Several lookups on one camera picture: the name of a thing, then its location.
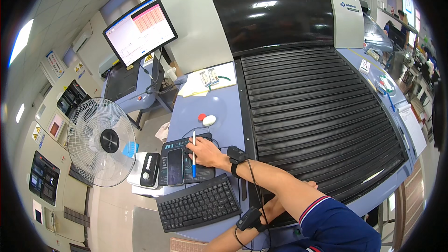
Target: red cap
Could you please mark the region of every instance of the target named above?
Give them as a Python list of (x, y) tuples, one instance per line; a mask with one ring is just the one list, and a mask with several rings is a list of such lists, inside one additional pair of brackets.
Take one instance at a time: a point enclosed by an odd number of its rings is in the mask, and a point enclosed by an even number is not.
[(205, 117), (207, 117), (207, 115), (202, 113), (202, 114), (199, 115), (198, 120), (202, 122), (202, 120), (204, 120)]

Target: sleeve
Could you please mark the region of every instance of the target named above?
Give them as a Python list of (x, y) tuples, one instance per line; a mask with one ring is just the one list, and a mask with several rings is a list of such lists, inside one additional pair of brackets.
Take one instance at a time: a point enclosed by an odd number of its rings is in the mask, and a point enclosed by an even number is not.
[(317, 251), (379, 251), (381, 236), (355, 212), (330, 196), (313, 202), (300, 216), (302, 232)]

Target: air conditioner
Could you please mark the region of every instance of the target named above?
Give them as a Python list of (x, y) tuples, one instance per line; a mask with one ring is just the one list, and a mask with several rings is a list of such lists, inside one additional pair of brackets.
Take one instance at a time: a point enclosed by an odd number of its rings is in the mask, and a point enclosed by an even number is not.
[(77, 53), (79, 49), (81, 49), (82, 45), (89, 39), (89, 37), (92, 36), (90, 31), (85, 31), (82, 33), (82, 35), (75, 41), (73, 41), (73, 51)]

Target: person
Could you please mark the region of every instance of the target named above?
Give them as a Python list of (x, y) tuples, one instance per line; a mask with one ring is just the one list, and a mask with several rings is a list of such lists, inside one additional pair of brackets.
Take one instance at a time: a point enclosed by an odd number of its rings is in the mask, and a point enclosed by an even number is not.
[[(195, 152), (196, 163), (231, 172), (229, 157), (211, 142), (196, 137), (196, 145), (191, 142), (187, 148)], [(250, 160), (257, 185), (265, 188), (275, 196), (264, 206), (260, 217), (263, 225), (287, 211), (301, 226), (306, 239), (272, 248), (271, 251), (282, 252), (338, 252), (338, 251), (379, 251), (381, 236), (362, 218), (357, 216), (344, 204), (320, 192), (313, 181), (302, 182), (288, 172), (266, 163)], [(237, 166), (237, 175), (253, 182), (247, 161)], [(233, 226), (212, 240), (205, 251), (233, 252), (242, 248), (235, 238)], [(244, 245), (254, 239), (259, 232), (255, 229), (236, 231)]]
[(391, 20), (389, 20), (389, 21), (386, 23), (386, 25), (384, 26), (384, 28), (383, 28), (384, 33), (386, 33), (387, 35), (389, 35), (389, 27), (390, 27), (390, 26), (393, 26), (393, 23), (392, 23)]
[[(398, 16), (400, 17), (400, 20), (405, 25), (408, 25), (408, 16), (407, 16), (407, 14), (405, 14), (403, 12), (403, 10), (398, 10)], [(400, 31), (401, 31), (401, 33), (406, 35), (406, 43), (405, 43), (405, 48), (404, 48), (406, 50), (406, 48), (408, 46), (408, 42), (409, 42), (409, 31), (408, 31), (408, 29), (404, 25), (401, 25), (401, 30)]]

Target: electric fan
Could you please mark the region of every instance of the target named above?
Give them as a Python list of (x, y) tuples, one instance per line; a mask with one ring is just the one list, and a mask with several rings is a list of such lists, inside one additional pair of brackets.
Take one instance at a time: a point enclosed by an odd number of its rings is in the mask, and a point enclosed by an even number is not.
[(91, 98), (76, 108), (67, 145), (78, 172), (96, 186), (120, 184), (135, 163), (135, 134), (128, 115), (106, 98)]

